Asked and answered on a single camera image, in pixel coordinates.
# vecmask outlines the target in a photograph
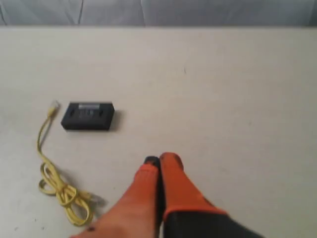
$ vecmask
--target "black rectangular device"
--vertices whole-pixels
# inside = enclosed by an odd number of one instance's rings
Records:
[[[61,125],[65,130],[109,130],[113,114],[112,103],[71,102]]]

